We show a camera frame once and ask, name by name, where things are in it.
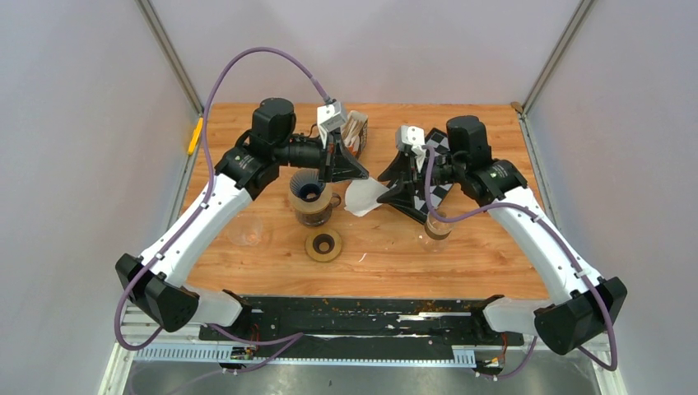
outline wooden table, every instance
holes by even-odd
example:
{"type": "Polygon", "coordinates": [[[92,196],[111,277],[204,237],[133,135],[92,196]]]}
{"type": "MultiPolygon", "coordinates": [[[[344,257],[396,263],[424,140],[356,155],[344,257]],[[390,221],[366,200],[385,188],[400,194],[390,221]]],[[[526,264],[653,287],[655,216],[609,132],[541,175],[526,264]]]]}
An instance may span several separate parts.
{"type": "MultiPolygon", "coordinates": [[[[258,105],[219,104],[212,111],[208,136],[214,163],[249,128],[258,105]]],[[[296,105],[296,131],[307,132],[317,105],[296,105]]],[[[445,130],[448,119],[473,114],[487,126],[494,157],[512,161],[534,188],[536,180],[515,112],[508,105],[352,105],[369,115],[368,145],[361,163],[377,177],[396,154],[395,131],[413,124],[429,131],[445,130]]],[[[227,228],[212,242],[194,267],[189,282],[212,290],[246,295],[315,295],[481,299],[494,294],[514,298],[544,298],[547,292],[519,246],[488,215],[456,225],[442,253],[426,253],[416,241],[419,225],[390,206],[364,217],[335,209],[328,226],[342,237],[342,253],[330,263],[308,258],[304,242],[309,229],[300,225],[288,201],[289,178],[297,169],[282,168],[244,213],[259,216],[262,241],[254,246],[232,244],[227,228]]],[[[185,207],[207,181],[203,154],[197,164],[185,207]]],[[[348,183],[334,184],[342,196],[348,183]]],[[[444,204],[454,211],[476,204],[454,188],[444,204]]]]}

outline checkerboard pattern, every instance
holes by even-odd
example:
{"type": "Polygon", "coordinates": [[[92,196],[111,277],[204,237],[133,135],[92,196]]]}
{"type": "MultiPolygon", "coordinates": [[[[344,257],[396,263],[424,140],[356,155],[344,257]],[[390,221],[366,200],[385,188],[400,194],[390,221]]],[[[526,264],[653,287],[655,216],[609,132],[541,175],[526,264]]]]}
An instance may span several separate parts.
{"type": "MultiPolygon", "coordinates": [[[[431,129],[431,132],[429,132],[429,134],[426,136],[426,144],[434,147],[436,152],[440,155],[449,152],[449,139],[446,137],[446,133],[443,133],[440,130],[431,129]]],[[[426,171],[426,161],[424,163],[423,170],[426,171]]],[[[432,186],[431,205],[434,207],[439,207],[453,186],[453,184],[432,186]]],[[[426,221],[426,215],[429,213],[429,208],[426,207],[426,202],[421,200],[418,196],[415,196],[414,199],[415,208],[424,214],[424,221],[426,221]]]]}
{"type": "MultiPolygon", "coordinates": [[[[446,133],[441,132],[438,129],[431,129],[431,131],[425,137],[425,143],[434,147],[436,153],[443,155],[449,152],[449,139],[446,133]]],[[[423,172],[426,172],[426,162],[422,168],[423,172]]],[[[395,185],[394,181],[388,184],[388,188],[392,188],[395,185]]],[[[431,187],[431,203],[434,207],[439,207],[441,202],[444,200],[446,195],[449,193],[453,184],[439,185],[431,187]]],[[[395,207],[399,211],[404,212],[415,221],[420,223],[426,222],[426,216],[429,213],[429,208],[426,206],[426,202],[420,199],[416,194],[414,196],[414,208],[411,210],[404,209],[402,207],[395,207]]]]}

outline white wall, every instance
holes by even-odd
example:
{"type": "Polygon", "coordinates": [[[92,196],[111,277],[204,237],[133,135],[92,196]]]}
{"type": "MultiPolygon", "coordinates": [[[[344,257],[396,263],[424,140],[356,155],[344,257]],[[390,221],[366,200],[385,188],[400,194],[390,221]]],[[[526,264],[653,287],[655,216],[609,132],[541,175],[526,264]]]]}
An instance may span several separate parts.
{"type": "MultiPolygon", "coordinates": [[[[523,101],[578,0],[152,0],[205,100],[223,66],[249,47],[296,56],[344,101],[523,101]]],[[[218,101],[319,98],[270,54],[235,67],[218,101]]]]}
{"type": "Polygon", "coordinates": [[[3,2],[0,53],[0,393],[95,393],[193,115],[134,2],[3,2]]]}
{"type": "Polygon", "coordinates": [[[599,1],[530,120],[563,232],[628,299],[628,393],[695,393],[698,3],[599,1]]]}

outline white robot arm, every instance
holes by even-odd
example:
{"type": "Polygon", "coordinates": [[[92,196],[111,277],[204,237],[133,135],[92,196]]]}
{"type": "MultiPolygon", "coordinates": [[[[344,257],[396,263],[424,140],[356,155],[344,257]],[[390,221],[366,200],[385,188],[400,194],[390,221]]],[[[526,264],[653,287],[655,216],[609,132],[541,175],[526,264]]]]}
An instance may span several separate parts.
{"type": "Polygon", "coordinates": [[[229,327],[245,311],[244,301],[234,293],[197,289],[186,280],[206,247],[278,177],[281,165],[317,169],[324,182],[368,178],[368,171],[344,148],[338,126],[326,129],[323,139],[293,134],[294,128],[290,101],[263,101],[253,113],[252,128],[216,164],[212,188],[207,184],[138,257],[126,253],[116,263],[124,289],[133,288],[128,298],[167,332],[190,322],[229,327]]]}
{"type": "Polygon", "coordinates": [[[412,205],[415,194],[428,201],[426,177],[431,185],[460,184],[481,208],[452,221],[488,212],[523,250],[550,296],[549,300],[490,298],[477,312],[486,332],[539,336],[562,355],[598,335],[606,326],[593,294],[598,292],[615,321],[627,295],[623,283],[617,277],[605,280],[589,265],[550,222],[515,166],[492,158],[485,125],[477,117],[452,118],[446,128],[449,153],[430,158],[435,163],[429,174],[421,169],[419,155],[409,144],[410,131],[421,129],[403,126],[398,130],[398,155],[379,176],[381,181],[396,183],[378,202],[404,207],[412,205]]]}

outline black mesh filter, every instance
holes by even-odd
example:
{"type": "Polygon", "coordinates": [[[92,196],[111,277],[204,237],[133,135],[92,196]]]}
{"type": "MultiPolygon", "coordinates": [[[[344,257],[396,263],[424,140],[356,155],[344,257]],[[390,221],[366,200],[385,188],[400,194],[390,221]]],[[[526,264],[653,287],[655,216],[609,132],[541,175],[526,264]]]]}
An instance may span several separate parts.
{"type": "Polygon", "coordinates": [[[304,202],[318,200],[324,189],[325,183],[319,180],[317,170],[299,170],[291,177],[291,193],[304,202]]]}

